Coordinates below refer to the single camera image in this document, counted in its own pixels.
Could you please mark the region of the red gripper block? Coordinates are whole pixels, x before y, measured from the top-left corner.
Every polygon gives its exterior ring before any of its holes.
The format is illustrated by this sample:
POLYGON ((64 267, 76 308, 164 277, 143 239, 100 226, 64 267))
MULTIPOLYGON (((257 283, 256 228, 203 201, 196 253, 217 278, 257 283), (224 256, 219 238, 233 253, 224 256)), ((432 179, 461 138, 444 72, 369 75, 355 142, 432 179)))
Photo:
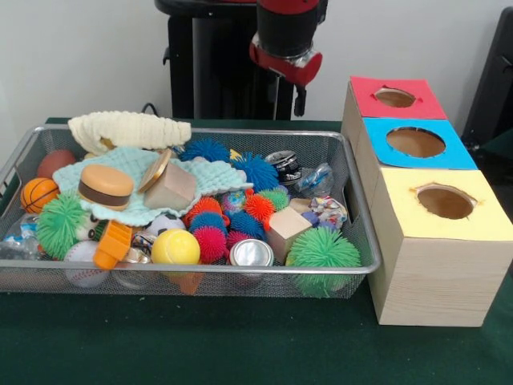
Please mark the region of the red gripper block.
POLYGON ((262 46, 258 34, 254 34, 249 44, 249 56, 259 67, 270 70, 295 84, 297 97, 294 102, 294 115, 305 114, 307 86, 316 77, 323 60, 321 52, 310 49, 304 55, 296 58, 281 58, 272 56, 262 46))

